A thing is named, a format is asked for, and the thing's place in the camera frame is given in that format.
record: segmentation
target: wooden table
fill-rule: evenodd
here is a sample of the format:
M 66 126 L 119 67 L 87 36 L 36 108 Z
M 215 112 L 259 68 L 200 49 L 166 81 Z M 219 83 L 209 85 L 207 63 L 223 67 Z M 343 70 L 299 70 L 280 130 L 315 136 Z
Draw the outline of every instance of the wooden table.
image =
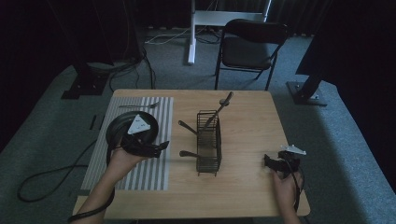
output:
M 263 168 L 264 154 L 276 158 L 288 142 L 268 91 L 234 91 L 220 113 L 222 161 L 217 176 L 197 174 L 195 158 L 179 157 L 180 150 L 196 151 L 196 136 L 179 126 L 181 119 L 195 127 L 196 114 L 218 109 L 228 91 L 118 90 L 113 97 L 174 97 L 168 190 L 117 190 L 106 211 L 109 219 L 273 217 L 279 216 L 272 177 Z M 74 213 L 86 196 L 79 196 Z M 299 216 L 310 207 L 301 195 Z

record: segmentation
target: chair leg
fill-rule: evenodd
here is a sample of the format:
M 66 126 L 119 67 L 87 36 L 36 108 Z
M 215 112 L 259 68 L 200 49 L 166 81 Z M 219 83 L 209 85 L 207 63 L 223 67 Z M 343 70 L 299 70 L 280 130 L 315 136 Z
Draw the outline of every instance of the chair leg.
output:
M 270 87 L 270 82 L 273 72 L 274 72 L 274 66 L 271 66 L 270 75 L 268 75 L 267 84 L 265 85 L 265 89 L 264 89 L 265 91 L 268 91 L 268 88 Z
M 221 64 L 221 54 L 219 53 L 218 62 L 216 63 L 216 71 L 215 71 L 215 76 L 216 76 L 215 91 L 218 89 L 218 85 L 219 85 L 220 64 Z
M 262 72 L 263 72 L 263 71 L 264 71 L 264 70 L 261 70 L 260 73 L 259 73 L 254 79 L 256 79 L 256 80 L 259 79 L 259 77 L 262 75 Z
M 270 71 L 270 75 L 268 75 L 267 84 L 265 85 L 265 89 L 264 89 L 265 91 L 268 91 L 268 88 L 270 87 L 271 77 L 274 72 L 276 60 L 277 60 L 277 53 L 275 54 L 273 62 L 271 63 L 271 71 Z
M 219 85 L 219 69 L 218 68 L 216 68 L 215 76 L 216 76 L 216 82 L 215 82 L 215 91 L 216 91 L 218 89 L 218 85 Z

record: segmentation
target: black cable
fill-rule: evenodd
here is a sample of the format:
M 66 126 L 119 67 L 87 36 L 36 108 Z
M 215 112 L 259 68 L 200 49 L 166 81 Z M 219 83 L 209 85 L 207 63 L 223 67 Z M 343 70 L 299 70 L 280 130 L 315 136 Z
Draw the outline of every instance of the black cable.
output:
M 22 183 L 20 184 L 20 186 L 18 187 L 18 191 L 17 191 L 18 199 L 21 200 L 22 202 L 25 202 L 25 203 L 35 203 L 35 202 L 41 201 L 41 200 L 43 200 L 43 199 L 49 197 L 53 192 L 55 192 L 55 190 L 57 190 L 57 189 L 62 185 L 62 183 L 66 180 L 66 178 L 70 175 L 70 173 L 71 173 L 75 168 L 79 168 L 79 167 L 84 167 L 84 168 L 86 168 L 86 167 L 88 167 L 88 165 L 80 165 L 80 164 L 77 164 L 77 163 L 78 163 L 79 159 L 81 159 L 81 157 L 88 151 L 88 149 L 91 148 L 91 146 L 93 146 L 93 144 L 94 144 L 95 142 L 96 142 L 96 140 L 94 140 L 92 143 L 90 143 L 90 144 L 79 154 L 78 158 L 75 160 L 75 162 L 73 162 L 72 165 L 65 166 L 65 167 L 62 167 L 62 168 L 59 168 L 59 169 L 55 169 L 55 170 L 50 170 L 50 171 L 38 173 L 38 174 L 35 174 L 35 175 L 31 175 L 31 176 L 27 177 L 26 179 L 24 179 L 24 180 L 22 181 Z M 53 189 L 51 189 L 48 193 L 44 194 L 43 196 L 40 196 L 40 197 L 37 197 L 37 198 L 33 198 L 33 199 L 28 199 L 28 198 L 22 196 L 22 193 L 21 193 L 21 192 L 22 192 L 22 190 L 23 190 L 23 187 L 25 186 L 25 184 L 27 184 L 27 183 L 28 183 L 29 181 L 31 181 L 32 179 L 34 179 L 34 178 L 36 178 L 36 177 L 38 177 L 38 176 L 41 176 L 41 175 L 51 174 L 51 173 L 59 172 L 59 171 L 66 170 L 66 169 L 70 169 L 70 170 L 67 172 L 67 174 L 64 176 L 64 178 L 62 178 L 62 180 L 61 180 Z
M 102 72 L 102 73 L 118 73 L 122 72 L 123 70 L 130 68 L 131 66 L 137 65 L 138 63 L 126 63 L 117 67 L 111 67 L 111 68 L 98 68 L 98 67 L 93 67 L 90 66 L 91 70 L 95 72 Z
M 85 217 L 91 217 L 93 215 L 96 215 L 96 214 L 104 211 L 105 209 L 107 209 L 111 205 L 111 203 L 113 203 L 115 194 L 116 194 L 116 191 L 113 189 L 111 191 L 110 197 L 108 198 L 108 200 L 107 200 L 107 202 L 105 204 L 103 204 L 102 206 L 100 206 L 100 207 L 98 207 L 96 209 L 93 209 L 93 210 L 91 210 L 89 212 L 79 213 L 79 214 L 73 215 L 73 216 L 71 216 L 70 218 L 67 219 L 67 222 L 70 223 L 70 222 L 74 222 L 76 220 L 79 220 L 79 219 L 82 219 L 82 218 L 85 218 Z
M 300 186 L 298 185 L 298 182 L 297 182 L 297 178 L 294 175 L 293 169 L 291 168 L 290 163 L 288 162 L 288 159 L 289 158 L 287 158 L 285 160 L 285 162 L 289 166 L 291 176 L 293 177 L 294 184 L 296 185 L 296 199 L 295 199 L 295 203 L 294 203 L 294 210 L 297 212 L 298 206 L 300 204 L 300 194 L 301 194 L 303 189 L 300 189 Z
M 136 72 L 136 81 L 134 82 L 134 87 L 137 88 L 137 89 L 139 89 L 139 88 L 137 87 L 137 83 L 139 82 L 140 75 L 139 75 L 139 72 L 137 71 L 136 68 L 134 69 L 134 71 Z
M 304 189 L 304 184 L 305 184 L 305 173 L 303 170 L 303 167 L 299 166 L 300 174 L 302 175 L 303 183 L 301 184 L 301 191 Z
M 311 223 L 307 216 L 304 217 L 304 220 L 305 220 L 306 224 L 310 224 Z
M 147 56 L 146 49 L 143 48 L 143 51 L 144 51 L 144 59 L 145 59 L 145 62 L 147 63 L 148 69 L 149 69 L 149 71 L 150 71 L 151 89 L 152 89 L 152 90 L 155 90 L 155 89 L 156 89 L 156 87 L 155 87 L 155 82 L 156 82 L 157 77 L 156 77 L 156 74 L 155 74 L 154 69 L 152 69 L 152 67 L 151 67 L 151 63 L 149 62 L 149 58 L 148 58 L 148 56 Z
M 221 35 L 220 35 L 220 34 L 217 34 L 217 33 L 214 32 L 214 31 L 207 31 L 207 32 L 208 32 L 208 33 L 203 33 L 203 34 L 197 33 L 197 34 L 195 34 L 195 39 L 196 39 L 198 42 L 203 43 L 203 44 L 219 44 Z M 216 41 L 210 41 L 210 40 L 206 40 L 206 39 L 204 39 L 204 38 L 198 37 L 198 36 L 203 36 L 203 35 L 213 35 L 213 36 L 216 38 Z M 164 36 L 160 36 L 160 35 L 157 35 L 157 36 L 147 35 L 147 36 L 146 36 L 146 39 L 148 39 L 148 40 L 150 40 L 150 39 L 152 39 L 152 38 L 156 38 L 156 39 L 165 39 L 165 38 L 166 38 L 166 39 L 168 39 L 169 36 L 166 36 L 166 35 L 164 35 Z M 176 36 L 176 37 L 172 37 L 172 39 L 189 39 L 189 38 L 191 38 L 190 35 L 178 35 L 178 36 Z
M 136 70 L 135 66 L 136 66 L 136 64 L 134 64 L 134 63 L 127 63 L 127 64 L 125 64 L 125 65 L 120 66 L 120 69 L 115 70 L 115 71 L 111 74 L 110 79 L 109 79 L 109 81 L 108 81 L 108 87 L 110 88 L 110 90 L 111 90 L 112 92 L 114 92 L 114 89 L 113 89 L 113 87 L 112 87 L 112 85 L 111 85 L 113 79 L 114 79 L 114 78 L 117 78 L 117 77 L 123 77 L 123 76 L 128 75 L 129 72 L 131 72 L 133 69 Z

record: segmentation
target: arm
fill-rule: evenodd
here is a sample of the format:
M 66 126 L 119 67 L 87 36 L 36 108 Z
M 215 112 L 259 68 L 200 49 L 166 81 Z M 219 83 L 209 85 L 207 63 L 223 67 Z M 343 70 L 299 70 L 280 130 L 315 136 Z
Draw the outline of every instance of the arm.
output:
M 145 159 L 147 158 L 129 154 L 122 148 L 115 149 L 111 157 L 110 164 L 107 166 L 99 182 L 91 191 L 90 196 L 88 196 L 85 203 L 78 210 L 78 214 L 89 212 L 105 204 L 117 182 L 123 179 L 123 177 L 126 176 L 139 162 Z M 102 223 L 105 211 L 91 217 L 76 220 L 72 223 Z
M 277 206 L 285 224 L 301 224 L 300 219 L 294 211 L 296 186 L 291 175 L 280 179 L 276 171 L 271 170 L 274 179 L 274 190 Z M 294 173 L 299 185 L 302 185 L 300 173 Z

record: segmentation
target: black chair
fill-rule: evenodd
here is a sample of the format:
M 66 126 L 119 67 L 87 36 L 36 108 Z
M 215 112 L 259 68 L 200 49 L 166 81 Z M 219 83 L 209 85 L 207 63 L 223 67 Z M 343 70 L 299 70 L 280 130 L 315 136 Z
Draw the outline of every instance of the black chair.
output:
M 221 69 L 259 73 L 257 80 L 263 71 L 271 68 L 265 86 L 268 91 L 277 52 L 287 38 L 288 27 L 284 24 L 244 19 L 227 22 L 220 40 L 215 90 L 218 89 Z

